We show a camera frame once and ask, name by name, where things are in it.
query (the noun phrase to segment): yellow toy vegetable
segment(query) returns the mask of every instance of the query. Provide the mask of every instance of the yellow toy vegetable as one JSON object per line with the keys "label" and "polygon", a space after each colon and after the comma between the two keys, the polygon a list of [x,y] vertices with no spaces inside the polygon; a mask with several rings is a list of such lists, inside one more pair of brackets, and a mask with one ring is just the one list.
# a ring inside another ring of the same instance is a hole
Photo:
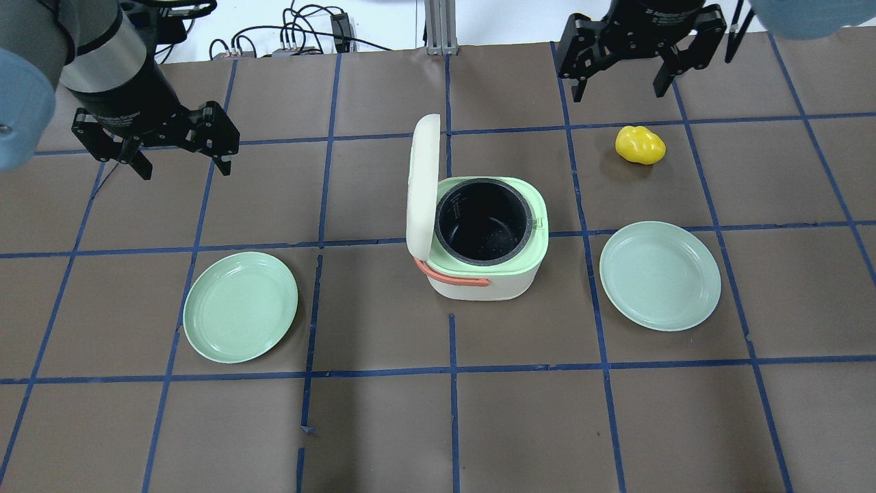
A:
{"label": "yellow toy vegetable", "polygon": [[625,126],[614,140],[614,150],[629,162],[651,165],[666,155],[666,144],[644,126]]}

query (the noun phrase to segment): plate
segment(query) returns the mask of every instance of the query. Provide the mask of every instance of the plate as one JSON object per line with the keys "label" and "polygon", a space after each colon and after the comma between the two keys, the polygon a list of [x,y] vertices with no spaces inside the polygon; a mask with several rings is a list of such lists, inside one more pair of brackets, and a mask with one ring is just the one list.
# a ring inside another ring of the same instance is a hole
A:
{"label": "plate", "polygon": [[239,363],[274,347],[298,310],[298,285],[276,257],[233,254],[198,277],[182,309],[189,344],[208,360]]}
{"label": "plate", "polygon": [[657,331],[701,324],[721,297],[715,257],[696,236],[658,221],[614,233],[599,275],[608,299],[633,322]]}

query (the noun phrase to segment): red handle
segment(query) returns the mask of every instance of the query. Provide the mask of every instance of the red handle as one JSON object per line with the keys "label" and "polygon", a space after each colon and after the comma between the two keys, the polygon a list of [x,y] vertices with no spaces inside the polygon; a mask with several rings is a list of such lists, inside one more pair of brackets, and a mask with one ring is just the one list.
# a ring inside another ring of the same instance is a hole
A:
{"label": "red handle", "polygon": [[417,264],[417,267],[420,268],[420,271],[423,274],[435,279],[437,282],[443,282],[452,286],[473,286],[475,288],[486,288],[490,285],[489,279],[471,279],[467,277],[451,277],[449,275],[439,274],[429,268],[424,261],[417,258],[413,259],[413,263]]}

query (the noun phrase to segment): open lid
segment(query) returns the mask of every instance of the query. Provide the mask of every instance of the open lid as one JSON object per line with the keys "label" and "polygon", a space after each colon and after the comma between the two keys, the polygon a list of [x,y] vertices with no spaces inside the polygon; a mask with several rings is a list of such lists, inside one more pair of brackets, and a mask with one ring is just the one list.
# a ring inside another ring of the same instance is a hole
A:
{"label": "open lid", "polygon": [[441,115],[426,115],[417,122],[407,175],[407,251],[426,261],[432,249],[435,207],[438,202],[438,161],[441,155]]}

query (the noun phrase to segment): white wall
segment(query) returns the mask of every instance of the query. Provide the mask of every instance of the white wall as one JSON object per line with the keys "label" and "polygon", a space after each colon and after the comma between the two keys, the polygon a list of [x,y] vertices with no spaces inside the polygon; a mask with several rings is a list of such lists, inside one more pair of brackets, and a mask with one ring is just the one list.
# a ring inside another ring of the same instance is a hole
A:
{"label": "white wall", "polygon": [[[312,1],[296,0],[296,5],[301,7]],[[570,13],[581,12],[599,19],[608,11],[610,3],[611,0],[547,0],[533,6],[536,2],[528,0],[456,0],[456,36],[461,45],[557,40]],[[729,23],[736,0],[717,3]],[[392,49],[415,48],[423,44],[422,0],[329,0],[325,4],[338,5],[350,14],[358,38]],[[222,38],[228,42],[235,32],[251,25],[280,25],[281,13],[288,6],[287,0],[219,0],[218,8],[209,16],[198,19],[188,40],[174,48],[168,62],[207,60],[210,41]],[[316,31],[331,32],[327,14],[309,19]],[[763,31],[763,26],[755,18],[749,30]],[[256,43],[259,56],[279,48],[277,30],[264,29],[246,34]],[[328,51],[332,46],[331,39],[322,40]],[[360,51],[374,49],[364,45],[359,47]]]}

